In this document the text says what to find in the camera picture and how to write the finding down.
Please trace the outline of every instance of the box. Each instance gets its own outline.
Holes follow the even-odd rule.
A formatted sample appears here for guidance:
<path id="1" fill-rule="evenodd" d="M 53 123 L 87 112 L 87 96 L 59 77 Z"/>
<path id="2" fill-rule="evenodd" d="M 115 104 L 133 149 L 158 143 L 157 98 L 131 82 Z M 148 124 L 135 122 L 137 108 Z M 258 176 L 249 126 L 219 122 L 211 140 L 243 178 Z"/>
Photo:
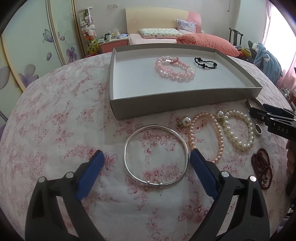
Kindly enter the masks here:
<path id="1" fill-rule="evenodd" d="M 196 70 L 190 82 L 161 77 L 155 62 L 179 57 Z M 203 69 L 194 57 L 212 60 Z M 113 49 L 110 63 L 110 104 L 118 120 L 158 112 L 257 97 L 262 86 L 239 64 L 218 50 L 184 44 L 141 44 Z"/>

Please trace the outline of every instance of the white mug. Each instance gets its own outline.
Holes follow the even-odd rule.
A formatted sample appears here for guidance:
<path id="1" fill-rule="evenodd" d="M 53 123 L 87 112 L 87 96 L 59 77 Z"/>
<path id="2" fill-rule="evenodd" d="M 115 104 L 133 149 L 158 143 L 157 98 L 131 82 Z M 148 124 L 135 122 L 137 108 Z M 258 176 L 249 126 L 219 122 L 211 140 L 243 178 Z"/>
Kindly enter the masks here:
<path id="1" fill-rule="evenodd" d="M 112 37 L 112 34 L 108 34 L 108 35 L 106 35 L 106 39 L 107 39 L 107 41 L 110 41 L 110 40 L 111 40 L 111 37 Z"/>

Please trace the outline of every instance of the pillow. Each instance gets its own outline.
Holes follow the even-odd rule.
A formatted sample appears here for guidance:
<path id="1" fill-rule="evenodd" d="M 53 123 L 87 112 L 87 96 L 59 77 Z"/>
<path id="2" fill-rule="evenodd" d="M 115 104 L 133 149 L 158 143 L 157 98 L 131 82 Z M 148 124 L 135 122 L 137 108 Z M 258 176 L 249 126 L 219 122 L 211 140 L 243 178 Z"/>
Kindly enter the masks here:
<path id="1" fill-rule="evenodd" d="M 177 19 L 177 30 L 183 34 L 194 34 L 196 32 L 196 23 L 189 23 L 180 19 Z"/>
<path id="2" fill-rule="evenodd" d="M 239 56 L 238 50 L 230 42 L 210 34 L 183 34 L 177 37 L 177 43 L 208 47 L 232 57 Z"/>
<path id="3" fill-rule="evenodd" d="M 174 28 L 143 28 L 140 33 L 144 39 L 175 39 L 182 35 Z"/>

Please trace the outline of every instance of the silver bolt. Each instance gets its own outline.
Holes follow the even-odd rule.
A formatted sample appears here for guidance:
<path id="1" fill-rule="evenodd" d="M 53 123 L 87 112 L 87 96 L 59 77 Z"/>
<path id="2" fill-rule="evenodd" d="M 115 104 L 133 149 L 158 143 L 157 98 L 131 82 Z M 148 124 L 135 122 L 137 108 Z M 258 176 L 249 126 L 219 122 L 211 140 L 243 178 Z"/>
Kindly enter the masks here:
<path id="1" fill-rule="evenodd" d="M 229 177 L 229 173 L 227 171 L 221 172 L 222 177 Z"/>
<path id="2" fill-rule="evenodd" d="M 257 181 L 257 178 L 254 177 L 254 176 L 250 176 L 250 180 L 251 180 L 252 182 L 255 182 L 255 181 Z"/>
<path id="3" fill-rule="evenodd" d="M 73 172 L 67 172 L 66 173 L 66 178 L 72 178 L 74 177 L 74 173 Z"/>
<path id="4" fill-rule="evenodd" d="M 45 181 L 45 177 L 40 177 L 39 179 L 38 179 L 38 182 L 40 182 L 40 183 L 42 183 L 42 182 L 44 182 Z"/>

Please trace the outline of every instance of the clear cylinder container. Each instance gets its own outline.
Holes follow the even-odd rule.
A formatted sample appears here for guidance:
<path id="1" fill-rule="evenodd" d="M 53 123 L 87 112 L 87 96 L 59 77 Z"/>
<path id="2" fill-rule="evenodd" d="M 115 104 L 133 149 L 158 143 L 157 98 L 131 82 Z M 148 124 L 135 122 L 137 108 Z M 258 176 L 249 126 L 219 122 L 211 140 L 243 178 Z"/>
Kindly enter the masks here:
<path id="1" fill-rule="evenodd" d="M 78 21 L 85 52 L 87 54 L 96 54 L 99 51 L 99 46 L 97 43 L 96 28 L 91 16 L 91 9 L 92 7 L 79 10 Z"/>

